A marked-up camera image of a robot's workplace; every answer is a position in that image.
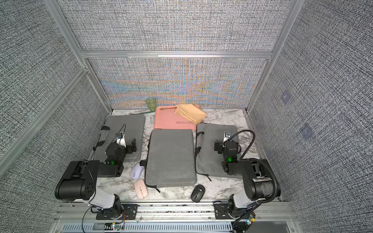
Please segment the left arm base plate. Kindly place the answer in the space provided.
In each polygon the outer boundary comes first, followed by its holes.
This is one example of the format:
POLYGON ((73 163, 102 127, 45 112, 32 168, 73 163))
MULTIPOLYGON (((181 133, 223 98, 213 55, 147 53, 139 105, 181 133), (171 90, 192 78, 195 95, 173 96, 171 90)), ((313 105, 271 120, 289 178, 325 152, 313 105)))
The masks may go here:
POLYGON ((135 220, 137 210, 137 204, 122 204, 121 209, 113 207, 99 211, 96 220, 135 220))

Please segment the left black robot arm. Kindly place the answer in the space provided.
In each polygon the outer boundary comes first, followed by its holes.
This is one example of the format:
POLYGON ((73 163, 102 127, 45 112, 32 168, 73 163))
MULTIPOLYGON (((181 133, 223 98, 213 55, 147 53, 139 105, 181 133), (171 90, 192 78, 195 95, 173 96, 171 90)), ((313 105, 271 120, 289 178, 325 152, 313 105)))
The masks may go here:
POLYGON ((122 146, 112 142, 106 149, 107 160, 72 161, 55 188, 59 200, 86 203, 96 208, 93 213, 97 220, 134 220, 138 205, 122 205, 118 195, 108 193, 97 187, 98 178, 121 176, 123 162, 127 154, 137 151, 136 140, 122 146))

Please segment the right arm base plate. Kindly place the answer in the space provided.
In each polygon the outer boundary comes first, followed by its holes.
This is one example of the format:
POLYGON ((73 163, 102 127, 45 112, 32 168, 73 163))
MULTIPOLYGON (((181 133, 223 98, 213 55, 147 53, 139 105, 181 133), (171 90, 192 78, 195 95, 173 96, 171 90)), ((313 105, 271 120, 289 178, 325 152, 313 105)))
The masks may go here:
POLYGON ((233 219, 229 214, 229 208, 227 203, 223 203, 220 201, 213 203, 215 219, 217 220, 226 220, 226 219, 233 219))

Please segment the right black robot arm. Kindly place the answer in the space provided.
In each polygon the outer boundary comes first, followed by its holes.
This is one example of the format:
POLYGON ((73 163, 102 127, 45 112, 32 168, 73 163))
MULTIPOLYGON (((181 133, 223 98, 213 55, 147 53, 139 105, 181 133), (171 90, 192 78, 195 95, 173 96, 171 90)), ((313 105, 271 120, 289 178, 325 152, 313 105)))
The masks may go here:
POLYGON ((280 185, 267 160, 238 158, 241 147, 234 141, 215 142, 214 150, 223 155, 224 172, 241 176, 243 181, 243 190, 231 195, 227 203, 213 204, 216 219, 238 219, 281 195, 280 185))

